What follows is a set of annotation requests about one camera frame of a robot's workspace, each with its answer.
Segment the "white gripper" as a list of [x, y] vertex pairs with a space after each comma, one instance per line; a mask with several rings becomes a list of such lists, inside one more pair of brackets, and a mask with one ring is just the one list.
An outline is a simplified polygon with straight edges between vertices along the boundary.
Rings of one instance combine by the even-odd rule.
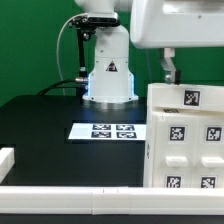
[[162, 48], [167, 84], [179, 84], [174, 48], [224, 46], [224, 0], [134, 0], [130, 36], [137, 48]]

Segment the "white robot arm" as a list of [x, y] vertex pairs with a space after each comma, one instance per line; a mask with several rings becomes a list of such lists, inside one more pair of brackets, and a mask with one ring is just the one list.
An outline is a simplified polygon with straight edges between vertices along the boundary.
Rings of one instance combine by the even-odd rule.
[[74, 0], [86, 37], [96, 36], [94, 69], [83, 100], [119, 106], [138, 100], [129, 45], [163, 51], [165, 81], [180, 83], [176, 48], [224, 46], [224, 0]]

